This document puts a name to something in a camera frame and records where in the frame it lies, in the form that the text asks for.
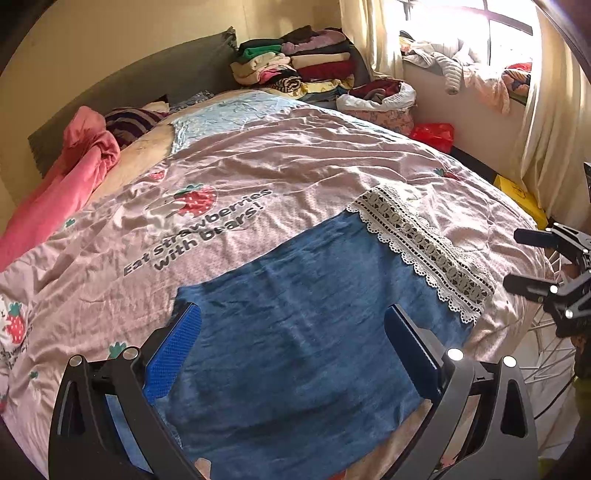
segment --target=gray headboard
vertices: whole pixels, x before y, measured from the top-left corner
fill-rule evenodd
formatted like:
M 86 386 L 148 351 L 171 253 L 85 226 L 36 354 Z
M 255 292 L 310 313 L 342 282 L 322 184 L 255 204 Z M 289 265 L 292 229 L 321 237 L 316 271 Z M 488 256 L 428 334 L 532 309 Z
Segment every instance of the gray headboard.
M 45 176 L 60 155 L 63 131 L 82 105 L 106 115 L 113 108 L 141 107 L 164 95 L 170 103 L 178 103 L 201 90 L 221 93 L 236 89 L 230 69 L 235 52 L 236 32 L 230 27 L 154 53 L 96 83 L 29 136 L 41 175 Z

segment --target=green clothing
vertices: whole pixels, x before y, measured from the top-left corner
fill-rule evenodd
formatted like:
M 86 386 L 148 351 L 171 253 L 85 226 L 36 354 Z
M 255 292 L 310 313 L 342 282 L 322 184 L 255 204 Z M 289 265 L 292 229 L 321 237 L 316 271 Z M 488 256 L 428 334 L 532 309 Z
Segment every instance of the green clothing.
M 245 48 L 242 57 L 238 59 L 240 63 L 246 63 L 247 61 L 251 61 L 254 57 L 258 57 L 259 55 L 263 55 L 268 51 L 274 51 L 275 53 L 281 52 L 281 45 L 267 45 L 265 47 L 252 47 L 252 48 Z

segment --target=blue towel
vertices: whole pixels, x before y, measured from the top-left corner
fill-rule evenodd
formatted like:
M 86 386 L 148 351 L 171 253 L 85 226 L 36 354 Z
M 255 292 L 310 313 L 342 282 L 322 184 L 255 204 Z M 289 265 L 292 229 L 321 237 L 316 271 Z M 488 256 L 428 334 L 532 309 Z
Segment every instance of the blue towel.
M 388 438 L 420 403 L 384 333 L 391 304 L 447 347 L 470 331 L 349 212 L 179 288 L 186 301 L 202 332 L 155 406 L 215 480 L 326 480 Z

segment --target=yellow box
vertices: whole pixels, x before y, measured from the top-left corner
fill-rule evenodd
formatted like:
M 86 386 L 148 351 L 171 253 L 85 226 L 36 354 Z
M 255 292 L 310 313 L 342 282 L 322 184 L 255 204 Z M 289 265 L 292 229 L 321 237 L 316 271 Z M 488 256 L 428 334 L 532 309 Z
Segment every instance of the yellow box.
M 515 200 L 517 205 L 519 205 L 525 213 L 531 215 L 538 224 L 539 230 L 543 230 L 548 226 L 548 219 L 546 218 L 545 212 L 538 207 L 538 202 L 530 192 L 526 192 L 519 187 L 519 185 L 505 177 L 501 177 L 500 175 L 496 176 L 494 185 L 500 191 L 506 193 L 509 197 Z

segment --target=strawberry print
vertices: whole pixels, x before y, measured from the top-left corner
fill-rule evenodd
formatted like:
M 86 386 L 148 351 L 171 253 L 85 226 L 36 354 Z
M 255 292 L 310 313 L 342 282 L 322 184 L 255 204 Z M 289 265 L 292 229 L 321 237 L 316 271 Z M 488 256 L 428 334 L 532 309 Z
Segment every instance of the strawberry print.
M 166 175 L 166 170 L 158 170 L 158 171 L 150 173 L 148 175 L 148 177 L 150 177 L 154 181 L 160 181 L 164 178 L 165 175 Z
M 8 324 L 4 326 L 4 331 L 12 336 L 12 343 L 19 345 L 25 336 L 25 322 L 21 316 L 20 303 L 10 305 L 6 320 Z
M 127 344 L 125 342 L 119 343 L 115 342 L 114 345 L 109 345 L 109 356 L 108 359 L 117 358 L 119 354 L 127 348 Z
M 174 200 L 185 203 L 178 211 L 179 215 L 190 213 L 196 217 L 211 210 L 216 203 L 217 192 L 211 185 L 187 185 L 185 189 L 174 194 Z
M 445 171 L 442 168 L 435 168 L 433 171 L 437 175 L 439 175 L 440 177 L 444 177 L 446 179 L 453 179 L 453 180 L 461 181 L 461 178 L 460 177 L 458 177 L 457 175 L 453 174 L 450 171 Z

